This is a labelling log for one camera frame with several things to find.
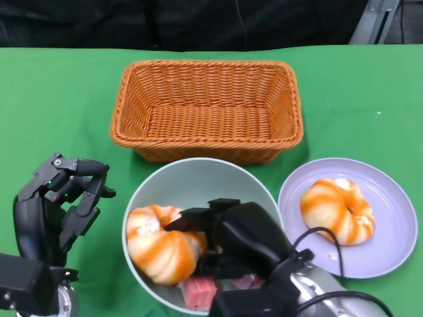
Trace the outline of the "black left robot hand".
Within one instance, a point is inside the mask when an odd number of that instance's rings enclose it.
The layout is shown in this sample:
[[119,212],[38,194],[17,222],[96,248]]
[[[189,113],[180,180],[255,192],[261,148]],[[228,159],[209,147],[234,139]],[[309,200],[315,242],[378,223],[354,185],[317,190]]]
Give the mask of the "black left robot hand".
[[99,200],[116,196],[105,184],[109,170],[96,160],[69,159],[61,153],[48,157],[13,202],[20,255],[65,266],[73,243],[99,216]]

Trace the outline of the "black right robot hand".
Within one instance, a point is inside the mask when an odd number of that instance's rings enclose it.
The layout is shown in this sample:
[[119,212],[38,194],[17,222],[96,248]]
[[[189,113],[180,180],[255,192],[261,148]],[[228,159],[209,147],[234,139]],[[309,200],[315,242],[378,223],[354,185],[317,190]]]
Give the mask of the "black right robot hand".
[[194,276],[239,279],[255,274],[267,279],[285,261],[290,244],[281,226],[256,202],[219,198],[193,207],[165,226],[167,231],[203,233],[206,253]]

